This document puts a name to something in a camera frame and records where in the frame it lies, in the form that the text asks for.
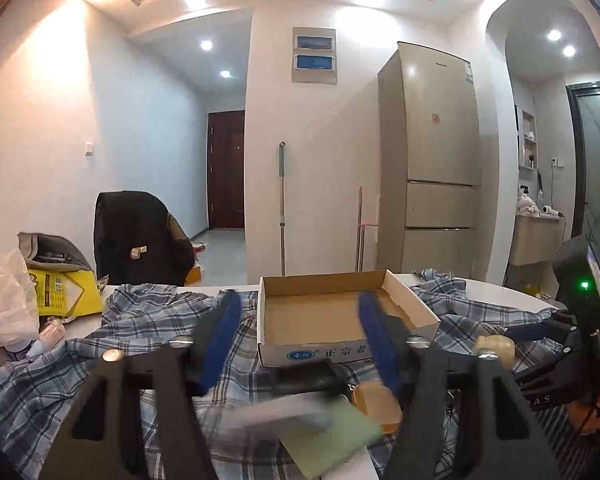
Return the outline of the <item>right hand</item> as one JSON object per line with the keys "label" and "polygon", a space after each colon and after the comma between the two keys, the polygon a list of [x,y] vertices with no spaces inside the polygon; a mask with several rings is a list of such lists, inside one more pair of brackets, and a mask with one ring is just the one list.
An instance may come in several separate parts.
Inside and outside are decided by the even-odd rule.
{"label": "right hand", "polygon": [[600,395],[594,405],[584,404],[582,402],[572,402],[567,405],[567,413],[571,425],[577,434],[588,436],[600,431]]}

